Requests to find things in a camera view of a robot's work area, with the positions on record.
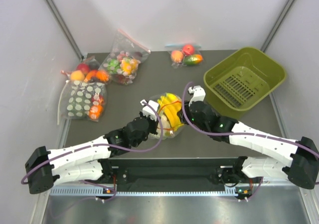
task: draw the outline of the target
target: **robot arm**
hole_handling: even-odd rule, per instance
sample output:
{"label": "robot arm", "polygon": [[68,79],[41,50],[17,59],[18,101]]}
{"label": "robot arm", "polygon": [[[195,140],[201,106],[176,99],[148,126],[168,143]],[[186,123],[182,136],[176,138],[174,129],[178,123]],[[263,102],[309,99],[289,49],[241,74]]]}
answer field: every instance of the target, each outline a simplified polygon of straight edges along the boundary
{"label": "robot arm", "polygon": [[205,92],[202,87],[191,87],[188,92],[194,94],[193,98],[195,98],[194,101],[191,99],[185,104],[189,108],[187,116],[192,118],[193,124],[205,132],[227,134],[209,135],[214,140],[250,148],[269,156],[239,157],[231,172],[231,175],[237,176],[238,181],[246,177],[274,177],[287,179],[302,188],[314,188],[319,172],[318,159],[294,145],[294,143],[300,144],[318,153],[311,139],[302,137],[299,141],[276,137],[253,129],[235,119],[218,116],[209,105],[203,102]]}
{"label": "robot arm", "polygon": [[[318,152],[312,140],[305,137],[301,141],[283,139],[255,130],[235,119],[217,115],[210,105],[203,102],[205,91],[202,87],[189,88],[188,92],[192,98],[185,102],[184,107],[191,119],[190,125],[197,126],[200,131],[216,141],[240,145],[269,156],[239,157],[231,172],[227,170],[223,172],[223,176],[230,175],[237,181],[263,176],[277,177],[288,179],[299,187],[314,188],[319,172],[318,159],[291,144],[297,142]],[[159,110],[157,102],[148,101],[148,105],[155,111]],[[157,116],[149,106],[143,107],[140,116],[125,127],[95,140],[63,149],[37,148],[25,165],[27,173],[37,165],[51,161],[28,176],[30,193],[41,193],[55,185],[70,181],[109,180],[112,176],[111,167],[101,160],[128,152],[131,147],[137,147],[142,141],[146,141],[150,133],[157,134]],[[189,124],[182,110],[177,115],[183,123]],[[209,135],[212,132],[222,134]],[[125,150],[113,148],[112,145],[121,146]]]}

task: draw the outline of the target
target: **orange fruit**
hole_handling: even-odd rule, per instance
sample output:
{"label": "orange fruit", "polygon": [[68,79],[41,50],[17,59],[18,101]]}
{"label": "orange fruit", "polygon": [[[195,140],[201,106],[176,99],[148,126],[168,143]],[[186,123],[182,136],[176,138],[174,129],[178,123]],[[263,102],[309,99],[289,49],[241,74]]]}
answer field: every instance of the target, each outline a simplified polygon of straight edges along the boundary
{"label": "orange fruit", "polygon": [[181,51],[175,50],[171,52],[170,57],[173,62],[180,63],[183,61],[184,54]]}
{"label": "orange fruit", "polygon": [[92,77],[95,77],[97,72],[98,72],[98,70],[92,70],[92,71],[90,71],[90,72],[86,75],[86,77],[85,77],[85,79],[84,79],[84,82],[88,82],[89,80],[92,79]]}
{"label": "orange fruit", "polygon": [[139,63],[138,63],[137,59],[133,58],[130,60],[130,65],[132,66],[132,70],[135,71],[137,69]]}
{"label": "orange fruit", "polygon": [[82,71],[73,71],[70,75],[70,80],[71,81],[84,81],[84,74]]}
{"label": "orange fruit", "polygon": [[104,70],[99,70],[96,73],[96,78],[98,78],[102,82],[107,82],[110,79],[109,74]]}
{"label": "orange fruit", "polygon": [[123,75],[129,76],[132,73],[132,65],[128,62],[123,62],[122,64]]}
{"label": "orange fruit", "polygon": [[89,118],[91,120],[98,120],[103,111],[103,107],[101,105],[92,106],[89,111]]}

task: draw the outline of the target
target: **apple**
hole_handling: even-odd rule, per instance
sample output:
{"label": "apple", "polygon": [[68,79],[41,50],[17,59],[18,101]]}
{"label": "apple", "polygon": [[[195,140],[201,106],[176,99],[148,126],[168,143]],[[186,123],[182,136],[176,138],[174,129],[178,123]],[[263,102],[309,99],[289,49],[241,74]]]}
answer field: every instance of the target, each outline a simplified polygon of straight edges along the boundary
{"label": "apple", "polygon": [[187,45],[184,45],[184,46],[183,46],[182,52],[183,52],[186,56],[191,56],[191,55],[195,54],[195,48],[194,48],[192,45],[187,44]]}
{"label": "apple", "polygon": [[86,76],[90,72],[90,67],[85,63],[80,63],[76,70],[82,71],[82,73]]}

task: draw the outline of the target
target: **green basket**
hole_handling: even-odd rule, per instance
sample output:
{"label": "green basket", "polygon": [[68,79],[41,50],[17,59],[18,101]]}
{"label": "green basket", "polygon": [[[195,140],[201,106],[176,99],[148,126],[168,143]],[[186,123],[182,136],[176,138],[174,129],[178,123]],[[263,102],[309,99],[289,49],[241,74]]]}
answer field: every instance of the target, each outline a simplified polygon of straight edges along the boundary
{"label": "green basket", "polygon": [[285,78],[284,68],[276,61],[245,47],[205,73],[206,101],[221,115],[239,119]]}

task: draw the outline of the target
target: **basket grate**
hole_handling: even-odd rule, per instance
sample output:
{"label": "basket grate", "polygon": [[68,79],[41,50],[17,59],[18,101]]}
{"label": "basket grate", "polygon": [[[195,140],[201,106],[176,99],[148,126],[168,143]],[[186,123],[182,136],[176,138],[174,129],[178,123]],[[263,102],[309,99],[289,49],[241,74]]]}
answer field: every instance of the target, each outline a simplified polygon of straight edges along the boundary
{"label": "basket grate", "polygon": [[[101,187],[91,186],[56,186],[51,189],[51,196],[112,196],[103,191]],[[172,197],[184,197],[184,196],[237,196],[236,188],[229,188],[225,186],[225,191],[207,191],[207,192],[117,192],[116,196],[134,197],[134,196],[172,196]]]}
{"label": "basket grate", "polygon": [[227,77],[213,89],[234,108],[240,108],[255,95],[255,92],[235,75]]}

